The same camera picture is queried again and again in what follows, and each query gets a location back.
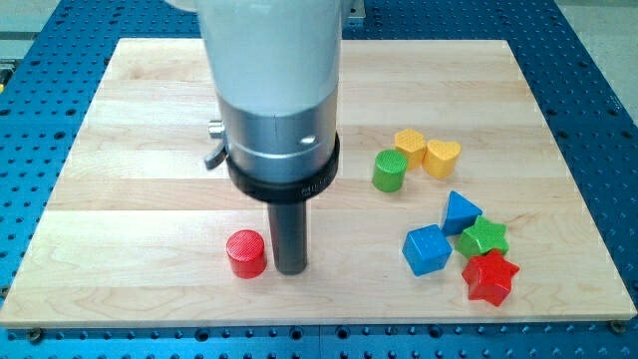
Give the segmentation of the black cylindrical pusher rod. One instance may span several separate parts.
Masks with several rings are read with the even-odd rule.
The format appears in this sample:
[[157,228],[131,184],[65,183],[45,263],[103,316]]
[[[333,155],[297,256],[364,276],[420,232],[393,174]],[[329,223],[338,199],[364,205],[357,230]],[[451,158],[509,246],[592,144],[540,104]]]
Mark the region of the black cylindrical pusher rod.
[[267,209],[276,269],[285,275],[300,274],[307,265],[306,203],[270,204]]

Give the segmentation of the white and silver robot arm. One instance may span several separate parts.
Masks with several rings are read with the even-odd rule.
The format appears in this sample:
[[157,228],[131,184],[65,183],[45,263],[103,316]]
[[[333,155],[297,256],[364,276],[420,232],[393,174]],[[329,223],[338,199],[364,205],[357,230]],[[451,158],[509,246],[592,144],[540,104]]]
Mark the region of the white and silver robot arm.
[[333,181],[341,0],[167,0],[196,14],[220,120],[219,143],[204,159],[226,164],[234,185],[266,203],[276,269],[303,272],[309,198]]

